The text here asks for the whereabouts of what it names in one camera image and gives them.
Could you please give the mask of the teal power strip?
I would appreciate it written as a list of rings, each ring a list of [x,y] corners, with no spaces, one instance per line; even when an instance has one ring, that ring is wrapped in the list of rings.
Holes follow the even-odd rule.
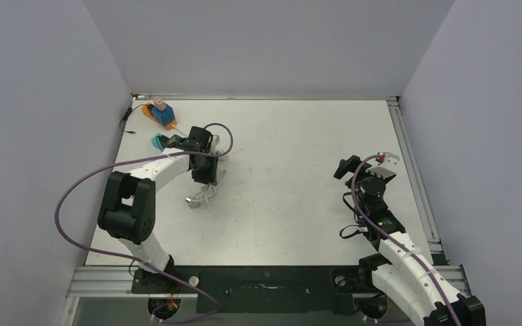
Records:
[[[156,149],[158,149],[160,152],[163,152],[166,148],[169,147],[169,140],[169,137],[158,133],[152,138],[151,142]]]

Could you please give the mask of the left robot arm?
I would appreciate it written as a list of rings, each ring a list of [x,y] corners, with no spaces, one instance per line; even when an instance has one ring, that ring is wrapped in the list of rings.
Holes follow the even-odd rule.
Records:
[[[193,182],[218,182],[220,138],[206,128],[194,126],[186,137],[157,134],[152,143],[163,155],[127,173],[112,172],[106,183],[98,226],[118,239],[140,259],[149,272],[149,284],[159,292],[173,288],[175,273],[168,254],[153,233],[156,225],[156,194],[174,178],[190,173]]]

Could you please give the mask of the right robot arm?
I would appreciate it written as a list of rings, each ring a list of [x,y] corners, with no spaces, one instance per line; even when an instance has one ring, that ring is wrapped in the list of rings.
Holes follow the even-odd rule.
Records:
[[[391,300],[414,325],[486,325],[485,307],[454,287],[413,242],[384,200],[399,157],[390,152],[341,160],[335,179],[352,176],[343,202],[353,214],[353,235],[363,235],[376,253],[361,258],[354,282]]]

